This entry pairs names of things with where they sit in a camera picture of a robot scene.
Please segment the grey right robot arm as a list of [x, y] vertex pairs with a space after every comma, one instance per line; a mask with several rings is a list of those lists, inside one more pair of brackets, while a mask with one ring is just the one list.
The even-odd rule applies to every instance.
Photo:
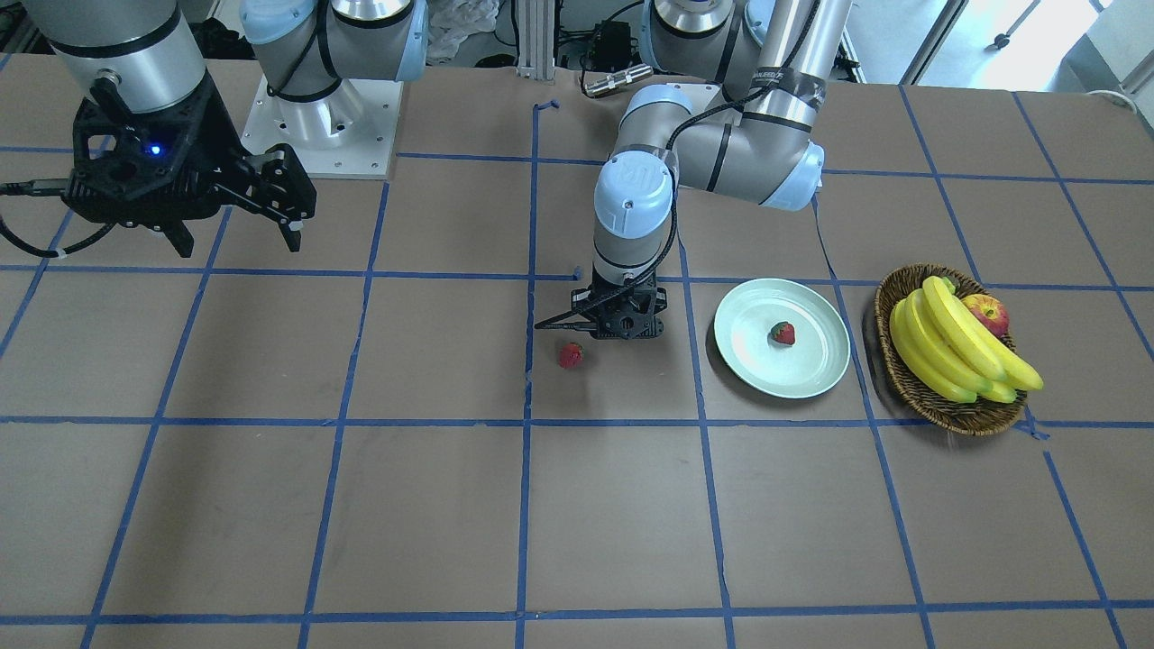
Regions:
[[188, 222], [223, 206], [264, 216], [299, 251], [316, 189], [299, 152], [346, 143], [370, 127], [355, 79], [420, 79], [425, 1], [243, 1], [243, 38], [280, 110], [285, 142], [249, 151], [173, 1], [27, 1], [24, 9], [78, 82], [74, 166], [65, 179], [3, 184], [3, 196], [61, 197], [97, 231], [74, 245], [24, 253], [62, 259], [115, 227], [164, 234], [182, 258]]

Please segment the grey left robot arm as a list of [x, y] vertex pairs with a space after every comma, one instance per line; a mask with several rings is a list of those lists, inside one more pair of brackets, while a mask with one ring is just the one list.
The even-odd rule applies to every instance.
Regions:
[[[680, 187], [790, 211], [811, 201], [825, 161], [811, 129], [849, 12], [847, 1], [642, 3], [642, 61], [718, 94], [697, 111], [675, 85], [635, 91], [595, 184], [591, 283], [537, 329], [659, 335], [655, 267], [674, 243]], [[288, 111], [328, 107], [352, 79], [424, 69], [424, 1], [243, 1], [239, 18], [271, 102]]]

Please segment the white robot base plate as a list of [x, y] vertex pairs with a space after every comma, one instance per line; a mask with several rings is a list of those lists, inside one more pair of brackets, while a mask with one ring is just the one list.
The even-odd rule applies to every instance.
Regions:
[[291, 146], [313, 179], [387, 179], [405, 89], [404, 82], [344, 79], [328, 97], [297, 103], [269, 96], [261, 83], [243, 124], [243, 148]]

